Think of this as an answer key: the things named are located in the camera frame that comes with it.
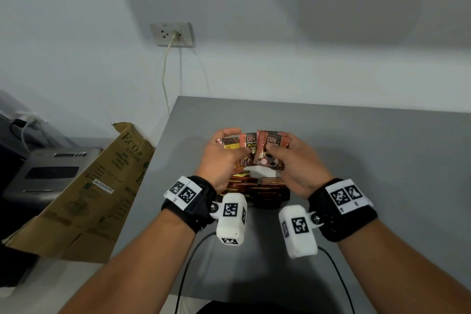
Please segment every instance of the silver appliance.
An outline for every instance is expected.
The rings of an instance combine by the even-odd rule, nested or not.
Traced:
[[[3,192],[3,199],[44,209],[101,151],[90,147],[36,149]]]

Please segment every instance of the gray tabletop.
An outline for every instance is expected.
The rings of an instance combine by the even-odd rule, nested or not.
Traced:
[[[163,193],[180,175],[194,172],[207,139],[224,127],[296,134],[333,174],[353,179],[395,233],[471,288],[471,114],[463,113],[179,97],[114,254],[154,219]],[[297,203],[308,207],[292,194],[290,204]],[[349,313],[324,253],[288,258],[277,215],[249,208],[239,247],[208,239],[192,260],[183,295]],[[319,230],[315,237],[337,263],[356,311],[374,313],[337,246]]]

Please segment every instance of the pile of packets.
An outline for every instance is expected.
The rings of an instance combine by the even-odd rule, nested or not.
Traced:
[[[249,171],[244,171],[245,167],[254,165],[283,170],[285,166],[283,162],[270,154],[265,145],[272,143],[287,148],[290,143],[287,133],[259,130],[256,133],[241,133],[239,136],[217,139],[216,141],[225,149],[249,147],[251,150],[249,156],[234,165],[234,174],[231,176],[226,190],[220,195],[221,197],[228,192],[240,192],[249,202],[261,208],[277,208],[280,207],[282,201],[290,199],[290,191],[281,178],[257,179],[250,177]]]

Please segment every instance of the brown cardboard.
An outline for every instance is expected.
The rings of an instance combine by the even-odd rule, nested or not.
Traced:
[[[113,126],[119,137],[38,216],[3,240],[7,247],[72,261],[109,260],[155,150],[133,124]]]

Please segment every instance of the white sticker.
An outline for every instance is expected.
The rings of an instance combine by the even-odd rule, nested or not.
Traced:
[[[110,188],[108,185],[103,184],[98,179],[93,180],[93,184],[95,184],[96,186],[99,186],[100,188],[102,188],[103,190],[105,190],[109,194],[112,194],[113,191],[114,191],[112,188]]]
[[[326,190],[341,214],[347,214],[363,206],[373,205],[351,179],[327,186]]]
[[[163,196],[170,201],[173,201],[181,210],[184,210],[201,192],[201,190],[202,188],[196,185],[193,181],[187,177],[181,176]]]

